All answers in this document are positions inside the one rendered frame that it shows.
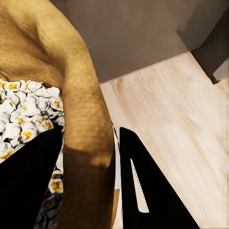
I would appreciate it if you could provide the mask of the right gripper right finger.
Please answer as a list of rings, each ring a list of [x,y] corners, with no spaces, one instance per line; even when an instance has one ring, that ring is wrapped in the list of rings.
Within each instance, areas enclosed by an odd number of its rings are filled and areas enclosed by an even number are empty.
[[[120,128],[123,229],[200,229],[138,135]],[[131,159],[149,209],[138,210]]]

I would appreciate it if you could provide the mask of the popcorn bag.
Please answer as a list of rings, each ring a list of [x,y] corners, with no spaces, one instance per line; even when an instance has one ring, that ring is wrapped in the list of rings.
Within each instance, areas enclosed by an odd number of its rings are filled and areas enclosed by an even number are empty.
[[[64,188],[56,229],[113,229],[118,135],[84,40],[49,0],[0,0],[0,79],[60,90]]]

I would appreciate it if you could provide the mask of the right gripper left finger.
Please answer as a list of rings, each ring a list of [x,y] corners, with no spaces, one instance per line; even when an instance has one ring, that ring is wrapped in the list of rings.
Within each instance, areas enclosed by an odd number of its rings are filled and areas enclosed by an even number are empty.
[[[56,126],[0,162],[0,229],[34,228],[62,147]]]

